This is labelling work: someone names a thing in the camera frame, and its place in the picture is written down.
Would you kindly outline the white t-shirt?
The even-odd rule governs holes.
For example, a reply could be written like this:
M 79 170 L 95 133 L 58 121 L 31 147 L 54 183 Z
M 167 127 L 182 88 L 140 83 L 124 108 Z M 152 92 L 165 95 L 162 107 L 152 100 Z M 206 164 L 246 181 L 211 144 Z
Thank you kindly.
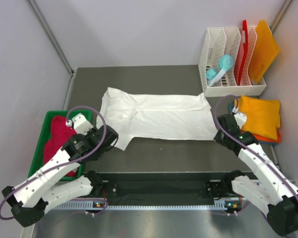
M 129 94 L 107 88 L 100 113 L 119 135 L 116 148 L 133 138 L 212 141 L 217 129 L 203 93 L 192 95 Z

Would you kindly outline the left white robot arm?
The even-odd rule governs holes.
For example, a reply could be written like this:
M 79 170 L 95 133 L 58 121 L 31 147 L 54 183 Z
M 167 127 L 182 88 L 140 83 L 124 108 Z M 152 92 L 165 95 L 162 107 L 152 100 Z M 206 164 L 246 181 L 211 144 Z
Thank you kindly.
M 101 159 L 118 138 L 118 133 L 108 125 L 99 129 L 93 127 L 86 134 L 73 134 L 27 181 L 2 190 L 13 219 L 22 227 L 28 227 L 63 203 L 82 196 L 99 196 L 103 192 L 103 181 L 94 171 L 63 185 L 56 184 L 84 162 Z

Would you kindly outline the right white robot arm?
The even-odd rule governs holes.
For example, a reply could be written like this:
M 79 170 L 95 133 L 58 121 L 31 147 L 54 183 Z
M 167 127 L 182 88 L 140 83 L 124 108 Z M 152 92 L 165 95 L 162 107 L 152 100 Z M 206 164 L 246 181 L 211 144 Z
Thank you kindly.
M 289 181 L 268 158 L 258 140 L 248 131 L 242 132 L 237 114 L 216 118 L 218 132 L 214 141 L 232 151 L 260 181 L 253 182 L 236 170 L 222 179 L 222 191 L 227 196 L 241 195 L 266 217 L 270 227 L 280 236 L 298 231 L 298 187 Z

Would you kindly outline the blue folded t-shirt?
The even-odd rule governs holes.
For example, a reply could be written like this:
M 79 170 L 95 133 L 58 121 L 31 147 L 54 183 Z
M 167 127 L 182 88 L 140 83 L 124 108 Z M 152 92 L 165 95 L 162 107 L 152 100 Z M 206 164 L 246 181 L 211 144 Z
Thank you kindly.
M 235 113 L 234 102 L 231 102 L 231 103 L 228 105 L 228 112 L 229 112 L 230 114 Z

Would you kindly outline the magenta t-shirt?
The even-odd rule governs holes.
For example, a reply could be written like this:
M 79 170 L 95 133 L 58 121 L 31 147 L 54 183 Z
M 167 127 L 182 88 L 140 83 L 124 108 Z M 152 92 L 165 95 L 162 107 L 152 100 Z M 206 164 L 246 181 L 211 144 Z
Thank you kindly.
M 43 164 L 48 163 L 57 151 L 73 136 L 74 129 L 66 126 L 66 118 L 55 116 L 51 122 L 51 138 L 47 141 L 43 151 Z

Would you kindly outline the green plastic bin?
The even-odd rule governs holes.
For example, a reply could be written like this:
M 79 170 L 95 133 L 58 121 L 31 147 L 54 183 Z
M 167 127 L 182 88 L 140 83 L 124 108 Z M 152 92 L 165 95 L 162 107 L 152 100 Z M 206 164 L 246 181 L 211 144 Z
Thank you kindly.
M 33 156 L 33 160 L 29 169 L 28 177 L 31 177 L 37 170 L 39 170 L 43 164 L 43 151 L 47 141 L 51 138 L 51 122 L 55 116 L 66 117 L 67 111 L 48 111 L 45 115 L 45 119 L 42 125 L 40 136 L 37 142 L 36 150 Z

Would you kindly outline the yellow folded t-shirt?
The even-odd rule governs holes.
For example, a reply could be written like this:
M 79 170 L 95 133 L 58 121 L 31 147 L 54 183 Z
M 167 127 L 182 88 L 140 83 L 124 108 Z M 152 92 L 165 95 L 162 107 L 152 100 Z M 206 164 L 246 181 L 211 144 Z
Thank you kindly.
M 247 122 L 242 129 L 279 129 L 281 127 L 280 101 L 241 96 L 234 103 L 247 116 Z

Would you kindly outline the orange folded t-shirt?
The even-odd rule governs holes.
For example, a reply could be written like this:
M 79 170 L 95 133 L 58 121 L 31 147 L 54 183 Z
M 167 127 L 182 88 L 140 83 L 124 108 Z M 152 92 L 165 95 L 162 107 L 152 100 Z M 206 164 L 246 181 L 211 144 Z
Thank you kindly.
M 255 138 L 264 143 L 272 143 L 272 144 L 278 144 L 282 141 L 281 135 L 276 128 L 253 128 L 246 130 L 245 128 L 241 130 L 241 132 L 249 131 L 251 132 Z

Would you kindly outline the white file organizer rack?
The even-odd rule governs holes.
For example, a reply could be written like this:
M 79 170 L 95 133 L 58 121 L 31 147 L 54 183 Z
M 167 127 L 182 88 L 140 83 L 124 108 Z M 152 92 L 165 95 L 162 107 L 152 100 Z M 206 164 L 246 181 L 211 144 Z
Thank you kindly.
M 206 97 L 259 96 L 266 88 L 264 79 L 251 82 L 250 60 L 257 41 L 254 27 L 208 28 L 198 64 Z

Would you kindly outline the red folder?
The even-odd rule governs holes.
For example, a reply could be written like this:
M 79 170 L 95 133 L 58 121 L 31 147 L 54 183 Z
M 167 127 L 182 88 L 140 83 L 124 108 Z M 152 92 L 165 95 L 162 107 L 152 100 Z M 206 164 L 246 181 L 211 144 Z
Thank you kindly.
M 248 54 L 248 25 L 246 20 L 242 21 L 240 34 L 241 34 L 241 40 L 240 40 L 239 50 L 238 50 L 235 67 L 234 67 L 234 77 L 235 77 L 237 86 L 239 86 L 241 83 L 241 77 L 245 66 L 246 57 Z

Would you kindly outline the orange folder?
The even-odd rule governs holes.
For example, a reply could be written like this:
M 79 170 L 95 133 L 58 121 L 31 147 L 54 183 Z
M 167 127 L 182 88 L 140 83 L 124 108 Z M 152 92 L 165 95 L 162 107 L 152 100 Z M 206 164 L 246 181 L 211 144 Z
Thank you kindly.
M 253 84 L 258 84 L 274 61 L 280 48 L 265 20 L 260 20 L 255 28 L 257 40 L 248 68 L 248 76 Z

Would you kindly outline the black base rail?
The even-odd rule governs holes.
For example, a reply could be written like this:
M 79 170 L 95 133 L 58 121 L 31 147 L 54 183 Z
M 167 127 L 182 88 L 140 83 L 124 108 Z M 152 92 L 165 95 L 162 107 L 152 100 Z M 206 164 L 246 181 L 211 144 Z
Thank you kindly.
M 245 199 L 227 192 L 225 172 L 100 173 L 105 197 L 117 206 L 213 205 Z

